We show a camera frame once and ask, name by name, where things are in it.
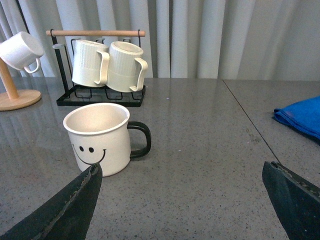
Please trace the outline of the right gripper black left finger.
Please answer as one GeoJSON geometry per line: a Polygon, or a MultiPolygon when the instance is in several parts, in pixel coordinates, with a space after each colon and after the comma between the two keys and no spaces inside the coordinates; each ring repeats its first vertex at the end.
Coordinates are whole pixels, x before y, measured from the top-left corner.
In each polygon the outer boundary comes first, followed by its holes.
{"type": "Polygon", "coordinates": [[[84,240],[100,193],[102,173],[98,163],[91,165],[0,238],[84,240]]]}

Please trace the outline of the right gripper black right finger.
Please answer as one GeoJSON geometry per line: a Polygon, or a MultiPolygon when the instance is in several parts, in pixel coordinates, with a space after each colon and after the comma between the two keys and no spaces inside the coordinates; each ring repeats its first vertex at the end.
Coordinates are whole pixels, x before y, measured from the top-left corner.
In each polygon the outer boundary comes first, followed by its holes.
{"type": "Polygon", "coordinates": [[[262,180],[290,240],[320,238],[320,188],[278,162],[265,162],[262,180]]]}

